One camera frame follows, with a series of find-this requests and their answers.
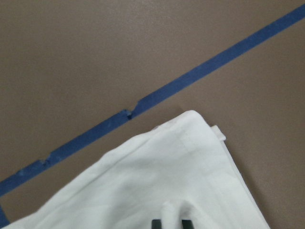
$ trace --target blue tape strip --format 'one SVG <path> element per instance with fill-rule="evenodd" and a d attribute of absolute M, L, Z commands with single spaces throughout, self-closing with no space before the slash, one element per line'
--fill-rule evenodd
<path fill-rule="evenodd" d="M 35 161 L 16 174 L 8 177 L 0 183 L 0 196 L 12 191 L 14 188 L 37 176 L 39 173 L 47 170 L 53 165 L 61 162 L 78 150 L 84 148 L 95 140 L 103 137 L 112 130 L 118 128 L 129 121 L 130 112 L 123 110 L 107 120 L 101 122 L 97 126 L 69 141 L 63 146 L 51 152 L 49 157 L 44 161 Z"/>
<path fill-rule="evenodd" d="M 77 152 L 78 150 L 94 142 L 98 138 L 123 125 L 130 119 L 137 117 L 138 115 L 156 106 L 163 100 L 176 94 L 185 87 L 193 84 L 194 82 L 198 81 L 209 73 L 224 66 L 236 57 L 242 55 L 243 53 L 259 45 L 260 43 L 273 37 L 277 33 L 300 21 L 304 17 L 305 4 L 290 12 L 289 14 L 281 17 L 275 22 L 267 25 L 266 27 L 249 36 L 248 38 L 242 40 L 241 42 L 238 42 L 227 50 L 221 52 L 215 57 L 209 59 L 203 64 L 195 67 L 188 73 L 180 76 L 176 80 L 163 86 L 157 91 L 144 97 L 138 102 L 137 106 L 132 112 L 123 110 L 115 114 L 114 116 L 103 121 L 94 128 L 88 130 L 84 134 L 76 137 L 75 139 L 51 152 L 50 156 L 45 161 L 36 161 L 31 165 L 25 167 L 24 169 L 20 170 L 16 174 L 12 175 L 11 177 L 3 180 L 2 182 L 0 182 L 0 197 L 10 192 L 14 188 L 18 187 L 22 183 L 35 177 L 44 170 L 64 160 L 65 158 Z"/>
<path fill-rule="evenodd" d="M 10 222 L 8 221 L 8 219 L 6 218 L 1 206 L 0 206 L 0 228 L 3 228 L 7 225 L 9 225 Z"/>
<path fill-rule="evenodd" d="M 238 42 L 227 50 L 221 52 L 215 57 L 195 67 L 188 73 L 161 87 L 157 91 L 144 97 L 138 102 L 135 110 L 132 112 L 132 117 L 136 117 L 152 108 L 153 106 L 156 106 L 158 103 L 176 94 L 183 88 L 193 84 L 194 82 L 200 80 L 218 68 L 224 66 L 236 57 L 273 37 L 277 33 L 300 21 L 304 17 L 305 4 L 290 12 L 289 14 L 281 17 L 275 22 L 267 25 L 266 27 L 242 40 L 241 42 Z"/>

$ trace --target white towel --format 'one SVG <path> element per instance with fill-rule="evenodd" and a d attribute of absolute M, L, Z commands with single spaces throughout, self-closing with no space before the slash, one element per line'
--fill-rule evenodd
<path fill-rule="evenodd" d="M 268 229 L 217 127 L 188 111 L 105 154 L 6 229 Z"/>

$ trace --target brown surface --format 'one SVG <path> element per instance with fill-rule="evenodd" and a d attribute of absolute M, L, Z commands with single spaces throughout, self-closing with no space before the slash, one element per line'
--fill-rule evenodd
<path fill-rule="evenodd" d="M 2 1 L 0 179 L 302 3 L 285 2 Z M 298 22 L 3 196 L 8 218 L 34 212 L 133 135 L 194 109 L 227 136 L 270 226 L 302 229 L 304 28 Z"/>

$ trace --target white fabric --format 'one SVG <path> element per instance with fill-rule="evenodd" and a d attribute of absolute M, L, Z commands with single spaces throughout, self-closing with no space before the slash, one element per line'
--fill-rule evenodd
<path fill-rule="evenodd" d="M 111 150 L 6 229 L 150 229 L 153 219 L 163 229 L 181 229 L 181 219 L 195 229 L 268 229 L 223 140 L 185 112 Z"/>

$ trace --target black object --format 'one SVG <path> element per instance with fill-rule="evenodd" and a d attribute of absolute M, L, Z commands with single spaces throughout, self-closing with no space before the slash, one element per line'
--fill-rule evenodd
<path fill-rule="evenodd" d="M 191 220 L 182 220 L 183 229 L 194 229 L 193 223 Z M 152 229 L 162 229 L 162 223 L 160 219 L 152 220 Z"/>

